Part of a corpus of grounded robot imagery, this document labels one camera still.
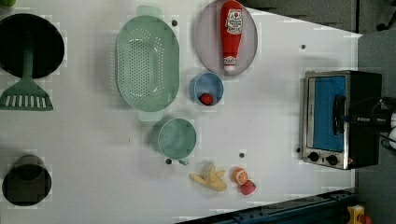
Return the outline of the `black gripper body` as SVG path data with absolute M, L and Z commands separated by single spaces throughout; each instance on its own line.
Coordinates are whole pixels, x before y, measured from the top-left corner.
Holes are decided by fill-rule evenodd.
M 348 122 L 380 133 L 390 132 L 395 128 L 395 98 L 369 97 L 352 103 Z

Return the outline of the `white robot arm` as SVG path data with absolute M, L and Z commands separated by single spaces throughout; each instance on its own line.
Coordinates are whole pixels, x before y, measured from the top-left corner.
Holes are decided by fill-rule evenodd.
M 368 112 L 354 112 L 358 105 L 373 102 Z M 350 125 L 362 127 L 382 138 L 381 145 L 395 150 L 395 98 L 370 97 L 353 103 L 347 110 L 344 121 Z

